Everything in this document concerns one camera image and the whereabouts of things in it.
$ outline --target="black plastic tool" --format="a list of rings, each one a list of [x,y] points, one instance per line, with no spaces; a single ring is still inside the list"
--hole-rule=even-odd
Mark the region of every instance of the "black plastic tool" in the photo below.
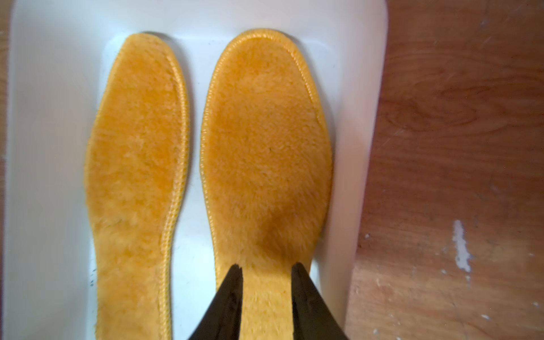
[[[302,263],[291,269],[291,297],[294,340],[348,340]]]
[[[242,269],[235,264],[189,340],[238,340],[242,287]],[[348,340],[301,263],[291,269],[291,298],[294,340]]]
[[[189,340],[238,340],[243,282],[242,269],[233,265]]]

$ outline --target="wooden floor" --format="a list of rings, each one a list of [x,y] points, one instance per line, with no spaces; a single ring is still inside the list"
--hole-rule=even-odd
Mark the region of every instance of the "wooden floor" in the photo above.
[[[0,2],[0,150],[10,2]],[[388,6],[347,333],[543,339],[544,2]],[[456,263],[456,221],[470,272]]]

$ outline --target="fuzzy insole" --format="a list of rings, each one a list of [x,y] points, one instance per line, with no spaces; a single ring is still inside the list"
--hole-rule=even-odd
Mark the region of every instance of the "fuzzy insole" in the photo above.
[[[85,162],[97,340],[169,340],[170,250],[185,187],[189,109],[166,43],[129,36],[108,78]]]
[[[332,151],[318,92],[283,34],[235,38],[215,68],[201,177],[217,285],[244,271],[240,339],[292,339],[291,267],[310,269],[330,198]]]

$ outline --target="yellow stitching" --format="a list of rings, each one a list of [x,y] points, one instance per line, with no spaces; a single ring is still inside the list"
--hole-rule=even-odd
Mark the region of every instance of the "yellow stitching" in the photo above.
[[[225,59],[230,55],[230,53],[240,44],[243,42],[255,39],[255,38],[266,38],[270,39],[272,41],[278,42],[281,47],[283,47],[294,59],[295,64],[297,68],[299,69],[299,72],[302,76],[302,79],[305,83],[306,90],[308,91],[308,95],[310,96],[310,100],[312,101],[314,108],[316,109],[316,119],[318,120],[319,124],[321,125],[322,129],[324,131],[327,131],[327,124],[325,120],[325,114],[323,112],[323,107],[321,106],[321,102],[319,99],[319,92],[317,91],[315,82],[313,81],[312,75],[310,74],[310,70],[304,61],[304,56],[302,56],[302,53],[297,48],[296,44],[286,37],[284,34],[271,30],[271,29],[254,29],[249,30],[244,33],[241,33],[239,36],[234,38],[223,53],[221,54],[221,57],[219,58],[219,61],[217,62],[217,65],[215,67],[215,70],[212,75],[212,80],[210,81],[209,89],[208,89],[208,95],[206,98],[206,106],[204,108],[204,115],[202,119],[202,128],[201,128],[201,135],[200,135],[200,177],[202,180],[202,191],[204,193],[204,202],[206,204],[206,212],[208,215],[208,222],[209,222],[209,228],[210,232],[212,234],[212,242],[215,245],[216,244],[216,230],[213,223],[213,218],[211,214],[209,213],[209,201],[208,201],[208,189],[206,186],[206,176],[204,173],[204,166],[203,166],[203,159],[205,156],[205,148],[206,148],[206,134],[208,132],[208,117],[210,115],[210,108],[209,108],[209,100],[215,93],[215,82],[217,79],[217,75],[221,72],[223,63]],[[214,246],[213,247],[213,255],[215,260],[215,283],[216,286],[221,282],[222,277],[219,277],[219,268],[217,266],[217,259],[218,259],[218,253],[217,249]]]
[[[164,41],[159,39],[158,37],[150,34],[141,34],[146,35],[148,38],[152,39],[158,39],[162,44],[165,44]],[[187,157],[188,157],[188,150],[189,150],[189,125],[190,125],[190,117],[189,117],[189,104],[187,100],[187,93],[186,93],[186,85],[183,78],[183,71],[181,68],[177,65],[177,61],[175,61],[175,56],[173,52],[168,49],[166,52],[162,51],[163,57],[166,58],[170,64],[170,67],[172,68],[172,71],[174,73],[174,76],[172,77],[172,80],[175,78],[176,83],[176,95],[178,97],[178,104],[180,105],[180,114],[182,115],[182,131],[181,131],[181,143],[184,145],[184,150],[180,150],[180,154],[178,155],[178,159],[176,160],[176,171],[174,173],[174,185],[172,190],[172,201],[170,204],[170,208],[168,210],[168,213],[166,215],[166,222],[165,226],[163,228],[163,233],[161,235],[161,245],[160,250],[163,253],[163,259],[162,263],[159,265],[160,273],[159,273],[159,335],[162,340],[169,340],[171,339],[171,311],[170,311],[170,260],[171,260],[171,245],[172,245],[172,233],[174,231],[174,227],[177,221],[177,216],[180,210],[180,204],[182,200],[182,196],[185,190],[185,184],[187,179]],[[108,76],[108,81],[110,77],[112,77],[116,71],[117,68],[120,65],[120,58],[121,51],[119,52],[118,56],[115,59],[114,65],[112,66],[112,69],[110,71],[110,75]],[[107,97],[109,92],[111,91],[110,87],[106,87],[106,91],[103,94],[103,98]],[[93,127],[91,129],[91,135],[89,137],[89,141],[87,143],[87,149],[90,145],[93,144],[93,141],[95,139],[95,129],[98,124],[98,121],[100,120],[102,111],[103,111],[103,105],[104,100],[101,101],[101,104],[98,108],[98,112],[95,117],[95,122],[93,124]],[[84,173],[88,174],[87,169],[89,165],[89,157],[90,153],[86,153],[85,158],[85,164],[84,164]],[[84,185],[87,187],[88,184],[88,178],[85,176],[84,178]]]

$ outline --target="stitched edge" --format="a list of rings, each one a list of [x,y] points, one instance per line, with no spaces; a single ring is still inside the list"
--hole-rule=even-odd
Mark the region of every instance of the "stitched edge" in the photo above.
[[[168,60],[170,67],[172,68],[172,71],[174,73],[172,80],[175,81],[175,84],[176,84],[176,95],[178,97],[177,101],[180,107],[180,114],[182,115],[181,143],[184,146],[184,148],[180,150],[180,154],[178,155],[176,170],[174,172],[174,185],[172,186],[172,199],[171,199],[170,207],[168,209],[168,213],[166,215],[166,222],[165,222],[165,226],[163,227],[163,232],[161,234],[161,243],[160,243],[162,261],[159,264],[159,270],[160,270],[159,292],[158,292],[159,337],[162,340],[169,340],[171,339],[171,335],[172,335],[171,310],[170,310],[171,248],[172,248],[172,237],[174,233],[174,228],[177,222],[177,216],[180,211],[181,200],[185,190],[186,179],[187,179],[187,167],[188,167],[188,157],[189,157],[189,125],[190,125],[189,102],[187,100],[187,91],[186,91],[185,80],[183,78],[183,72],[179,64],[177,63],[176,57],[174,53],[172,52],[172,50],[170,49],[170,47],[160,38],[151,34],[146,34],[146,33],[136,33],[136,34],[130,35],[129,37],[127,37],[123,45],[125,45],[130,39],[134,39],[137,37],[154,40],[155,42],[159,43],[161,48],[165,49],[164,51],[161,51],[161,52],[163,56]],[[110,80],[113,79],[115,74],[117,73],[119,65],[121,64],[121,59],[122,59],[121,56],[123,52],[124,52],[123,47],[121,47],[121,50],[119,51],[117,57],[115,58],[114,64],[108,76],[108,83],[110,83]],[[111,87],[106,86],[106,89],[104,91],[102,98],[104,99],[107,96],[109,96],[110,92],[111,92]],[[103,99],[100,103],[98,112],[95,116],[95,121],[91,129],[91,135],[89,137],[89,141],[87,142],[85,164],[83,166],[85,188],[88,186],[88,183],[89,183],[89,178],[88,178],[88,174],[89,174],[88,167],[90,163],[89,149],[94,144],[94,141],[96,138],[95,132],[97,130],[98,122],[100,121],[102,117],[103,106],[104,106]],[[95,336],[99,338],[98,328],[95,329]]]
[[[208,133],[208,118],[212,114],[210,109],[210,101],[211,98],[215,95],[215,86],[216,86],[216,80],[219,73],[223,70],[223,64],[225,60],[230,56],[230,54],[242,43],[246,42],[247,40],[251,39],[269,39],[274,42],[277,42],[283,47],[293,58],[295,61],[295,64],[297,68],[300,71],[300,75],[302,76],[302,80],[304,81],[304,84],[306,86],[306,90],[308,91],[308,95],[310,96],[310,100],[312,101],[312,104],[314,106],[314,109],[316,110],[316,119],[318,123],[321,125],[322,129],[326,132],[325,135],[327,137],[327,142],[330,145],[330,136],[327,129],[327,123],[325,120],[325,114],[323,112],[323,107],[321,106],[321,102],[319,99],[319,92],[316,88],[315,82],[313,81],[312,75],[310,73],[310,70],[308,68],[308,64],[304,60],[304,56],[297,48],[296,44],[289,39],[284,34],[272,30],[272,29],[266,29],[266,28],[260,28],[260,29],[251,29],[247,30],[240,35],[238,35],[236,38],[234,38],[225,48],[223,53],[221,54],[221,57],[219,58],[219,61],[217,62],[217,65],[215,66],[215,70],[212,75],[212,80],[210,81],[209,89],[208,89],[208,95],[206,97],[206,106],[204,108],[204,115],[202,118],[202,128],[201,128],[201,134],[200,134],[200,177],[202,180],[202,190],[204,192],[204,202],[206,204],[206,212],[208,214],[208,222],[209,222],[209,228],[212,234],[212,241],[213,241],[213,255],[214,255],[214,261],[215,261],[215,285],[216,289],[219,287],[222,277],[219,277],[219,269],[217,266],[217,260],[219,258],[219,254],[217,252],[217,248],[215,247],[216,240],[217,240],[217,231],[215,230],[215,225],[213,222],[213,217],[209,212],[209,199],[208,199],[208,188],[206,185],[206,175],[203,165],[203,160],[206,155],[206,148],[207,148],[207,133]]]

